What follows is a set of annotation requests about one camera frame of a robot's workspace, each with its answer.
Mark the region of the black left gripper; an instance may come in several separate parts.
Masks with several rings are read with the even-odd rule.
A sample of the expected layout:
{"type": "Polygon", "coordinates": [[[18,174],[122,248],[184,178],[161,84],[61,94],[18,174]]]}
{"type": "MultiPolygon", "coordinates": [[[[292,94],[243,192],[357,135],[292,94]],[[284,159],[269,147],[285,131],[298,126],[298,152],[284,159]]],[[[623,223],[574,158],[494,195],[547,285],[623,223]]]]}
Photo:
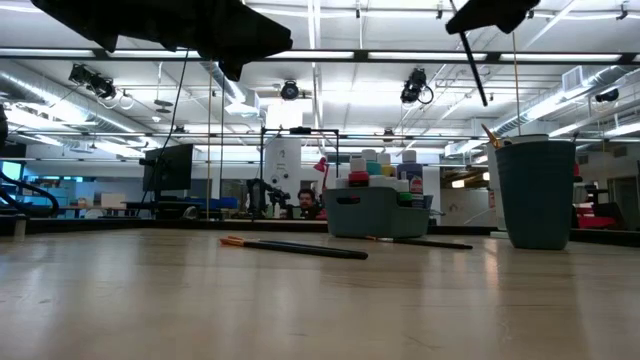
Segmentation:
{"type": "Polygon", "coordinates": [[[108,50],[120,36],[167,50],[199,50],[232,81],[240,80],[246,64],[293,47],[289,28],[240,0],[113,0],[108,10],[108,50]]]}

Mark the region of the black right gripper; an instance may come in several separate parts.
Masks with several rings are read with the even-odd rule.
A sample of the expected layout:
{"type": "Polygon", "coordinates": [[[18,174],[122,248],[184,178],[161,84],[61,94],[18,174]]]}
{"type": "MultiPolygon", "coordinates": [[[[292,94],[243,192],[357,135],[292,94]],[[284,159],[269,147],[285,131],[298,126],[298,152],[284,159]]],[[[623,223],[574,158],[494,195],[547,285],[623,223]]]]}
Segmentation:
{"type": "Polygon", "coordinates": [[[505,34],[515,29],[540,0],[468,0],[446,23],[449,34],[495,26],[505,34]]]}

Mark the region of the thin black paintbrush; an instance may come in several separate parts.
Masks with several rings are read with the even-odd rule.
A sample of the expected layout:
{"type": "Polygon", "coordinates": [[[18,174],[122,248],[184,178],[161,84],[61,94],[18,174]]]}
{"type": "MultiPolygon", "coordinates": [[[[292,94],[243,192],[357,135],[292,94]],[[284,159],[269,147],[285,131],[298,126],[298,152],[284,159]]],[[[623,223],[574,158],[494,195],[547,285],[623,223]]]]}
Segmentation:
{"type": "Polygon", "coordinates": [[[487,107],[488,106],[488,100],[486,98],[486,94],[485,94],[485,91],[484,91],[482,80],[481,80],[481,77],[479,75],[479,72],[478,72],[478,69],[477,69],[477,65],[476,65],[476,61],[475,61],[471,46],[469,44],[469,41],[467,39],[466,33],[465,32],[461,32],[459,34],[459,36],[460,36],[460,40],[461,40],[462,46],[464,48],[464,51],[465,51],[465,54],[466,54],[466,57],[467,57],[467,62],[469,64],[469,67],[470,67],[471,72],[472,72],[472,75],[473,75],[473,78],[474,78],[474,81],[475,81],[475,84],[476,84],[476,89],[477,89],[478,94],[480,96],[481,102],[482,102],[484,107],[487,107]]]}

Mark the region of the large blue paint bottle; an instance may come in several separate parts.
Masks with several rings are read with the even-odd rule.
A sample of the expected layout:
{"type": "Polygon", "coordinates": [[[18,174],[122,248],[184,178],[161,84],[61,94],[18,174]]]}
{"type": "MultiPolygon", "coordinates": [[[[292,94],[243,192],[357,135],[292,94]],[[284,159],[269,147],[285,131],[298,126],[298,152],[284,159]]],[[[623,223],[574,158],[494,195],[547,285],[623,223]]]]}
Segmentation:
{"type": "Polygon", "coordinates": [[[402,154],[402,162],[397,166],[397,175],[408,184],[412,206],[425,208],[423,166],[418,162],[415,150],[407,150],[402,154]]]}

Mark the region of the small red paint bottle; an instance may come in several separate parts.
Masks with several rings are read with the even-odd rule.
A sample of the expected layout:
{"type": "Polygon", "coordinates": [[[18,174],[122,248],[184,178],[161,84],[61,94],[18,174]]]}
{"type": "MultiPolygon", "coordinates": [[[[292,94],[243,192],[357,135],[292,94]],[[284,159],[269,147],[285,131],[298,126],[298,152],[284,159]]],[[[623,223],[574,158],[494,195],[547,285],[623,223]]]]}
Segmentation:
{"type": "Polygon", "coordinates": [[[350,172],[348,174],[348,185],[350,187],[368,187],[369,173],[367,171],[367,161],[362,158],[351,158],[350,172]]]}

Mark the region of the large turquoise paint bottle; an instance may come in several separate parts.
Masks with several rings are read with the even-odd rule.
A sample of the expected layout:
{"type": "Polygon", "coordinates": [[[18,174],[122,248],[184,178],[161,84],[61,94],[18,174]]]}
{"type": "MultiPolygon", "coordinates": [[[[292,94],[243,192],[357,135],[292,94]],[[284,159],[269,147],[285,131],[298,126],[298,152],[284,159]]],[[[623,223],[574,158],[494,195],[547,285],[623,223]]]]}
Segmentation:
{"type": "Polygon", "coordinates": [[[366,162],[366,170],[369,175],[381,175],[381,164],[377,159],[377,152],[374,149],[364,149],[361,152],[362,158],[366,162]]]}

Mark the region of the small green paint bottle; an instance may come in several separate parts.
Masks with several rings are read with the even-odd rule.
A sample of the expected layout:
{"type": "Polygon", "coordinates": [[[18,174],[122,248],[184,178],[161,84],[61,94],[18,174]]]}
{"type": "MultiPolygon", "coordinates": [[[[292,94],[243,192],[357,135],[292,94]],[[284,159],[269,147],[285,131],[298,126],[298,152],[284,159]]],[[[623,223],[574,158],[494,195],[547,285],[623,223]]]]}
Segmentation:
{"type": "Polygon", "coordinates": [[[398,204],[402,207],[411,207],[413,195],[410,191],[409,181],[406,179],[398,180],[396,190],[398,193],[398,204]]]}

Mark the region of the black paintbrush orange ferrule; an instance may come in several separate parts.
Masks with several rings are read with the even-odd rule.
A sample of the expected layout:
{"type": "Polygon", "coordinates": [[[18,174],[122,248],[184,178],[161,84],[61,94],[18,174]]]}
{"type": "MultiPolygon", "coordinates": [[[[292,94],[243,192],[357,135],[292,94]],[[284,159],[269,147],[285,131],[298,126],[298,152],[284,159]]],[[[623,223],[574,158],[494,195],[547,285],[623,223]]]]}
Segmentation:
{"type": "Polygon", "coordinates": [[[352,251],[338,248],[329,248],[315,245],[304,245],[298,243],[289,243],[281,241],[250,241],[237,237],[223,237],[219,239],[221,244],[269,250],[277,252],[287,252],[294,254],[304,254],[311,256],[330,257],[339,259],[366,260],[369,255],[365,252],[352,251]]]}

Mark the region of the black paintbrush yellow ferrule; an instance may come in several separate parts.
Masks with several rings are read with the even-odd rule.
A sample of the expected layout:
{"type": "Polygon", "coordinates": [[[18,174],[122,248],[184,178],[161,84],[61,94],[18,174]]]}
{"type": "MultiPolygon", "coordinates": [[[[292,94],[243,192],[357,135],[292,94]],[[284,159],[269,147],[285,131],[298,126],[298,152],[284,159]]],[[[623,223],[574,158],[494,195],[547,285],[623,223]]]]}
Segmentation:
{"type": "Polygon", "coordinates": [[[373,237],[373,236],[366,236],[365,239],[378,241],[378,242],[402,244],[402,245],[424,246],[424,247],[445,248],[445,249],[455,249],[455,250],[473,250],[474,249],[473,246],[466,245],[466,244],[443,243],[443,242],[434,242],[434,241],[418,240],[418,239],[393,239],[393,238],[379,238],[379,237],[373,237]]]}

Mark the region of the red desk lamp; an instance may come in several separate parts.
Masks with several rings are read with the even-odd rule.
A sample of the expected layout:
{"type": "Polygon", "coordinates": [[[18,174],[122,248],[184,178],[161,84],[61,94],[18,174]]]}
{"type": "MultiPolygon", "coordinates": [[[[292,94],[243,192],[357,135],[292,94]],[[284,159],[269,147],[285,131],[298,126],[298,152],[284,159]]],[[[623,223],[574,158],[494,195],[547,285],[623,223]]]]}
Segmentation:
{"type": "Polygon", "coordinates": [[[322,189],[322,191],[325,191],[327,189],[327,178],[328,178],[328,174],[329,174],[329,170],[330,170],[330,164],[328,163],[327,158],[326,157],[322,157],[314,165],[314,169],[323,174],[321,189],[322,189]]]}

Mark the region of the black monitor on stand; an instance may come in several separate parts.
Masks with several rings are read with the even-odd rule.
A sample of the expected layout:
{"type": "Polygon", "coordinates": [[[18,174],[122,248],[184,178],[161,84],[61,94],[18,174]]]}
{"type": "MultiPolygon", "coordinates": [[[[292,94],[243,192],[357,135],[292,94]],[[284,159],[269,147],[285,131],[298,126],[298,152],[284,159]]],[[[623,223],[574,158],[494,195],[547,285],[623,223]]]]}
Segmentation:
{"type": "Polygon", "coordinates": [[[138,163],[144,168],[143,197],[152,192],[150,210],[161,209],[163,191],[190,190],[192,182],[193,144],[182,144],[147,151],[138,163]]]}

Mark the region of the person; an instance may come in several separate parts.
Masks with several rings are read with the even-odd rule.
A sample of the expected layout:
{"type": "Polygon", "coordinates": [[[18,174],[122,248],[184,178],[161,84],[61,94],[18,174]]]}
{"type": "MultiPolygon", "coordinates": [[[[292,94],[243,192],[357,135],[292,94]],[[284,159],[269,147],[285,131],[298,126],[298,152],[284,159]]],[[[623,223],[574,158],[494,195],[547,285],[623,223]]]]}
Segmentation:
{"type": "Polygon", "coordinates": [[[300,189],[297,194],[301,217],[306,220],[315,220],[321,213],[321,206],[316,200],[312,189],[300,189]]]}

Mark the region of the dark teal plastic cup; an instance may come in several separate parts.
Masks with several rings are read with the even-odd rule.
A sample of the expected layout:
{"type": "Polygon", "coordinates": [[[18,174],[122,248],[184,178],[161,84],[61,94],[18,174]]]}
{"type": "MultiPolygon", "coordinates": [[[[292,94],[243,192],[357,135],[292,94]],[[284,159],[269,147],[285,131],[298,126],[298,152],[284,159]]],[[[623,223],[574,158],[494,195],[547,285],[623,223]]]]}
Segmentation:
{"type": "Polygon", "coordinates": [[[563,250],[570,238],[576,146],[535,141],[496,150],[505,224],[518,249],[563,250]]]}

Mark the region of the grey-teal plastic caddy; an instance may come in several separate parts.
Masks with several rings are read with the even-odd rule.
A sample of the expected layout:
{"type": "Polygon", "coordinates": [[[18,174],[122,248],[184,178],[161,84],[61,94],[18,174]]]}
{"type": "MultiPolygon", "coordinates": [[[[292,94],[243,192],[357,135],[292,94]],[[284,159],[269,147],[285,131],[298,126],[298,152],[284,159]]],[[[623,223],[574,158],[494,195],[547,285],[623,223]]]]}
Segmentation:
{"type": "Polygon", "coordinates": [[[389,187],[330,189],[323,193],[329,233],[334,237],[415,238],[429,227],[433,196],[424,208],[402,206],[389,187]]]}

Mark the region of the black background station frame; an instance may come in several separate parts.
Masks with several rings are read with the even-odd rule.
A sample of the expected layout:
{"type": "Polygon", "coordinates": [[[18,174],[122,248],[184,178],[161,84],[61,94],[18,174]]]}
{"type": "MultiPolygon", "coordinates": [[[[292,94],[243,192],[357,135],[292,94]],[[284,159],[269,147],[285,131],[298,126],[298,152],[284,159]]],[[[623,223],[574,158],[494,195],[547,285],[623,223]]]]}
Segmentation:
{"type": "Polygon", "coordinates": [[[301,206],[313,207],[320,186],[332,166],[323,146],[340,149],[340,131],[304,126],[263,127],[259,132],[259,165],[252,204],[275,219],[296,218],[301,206]]]}

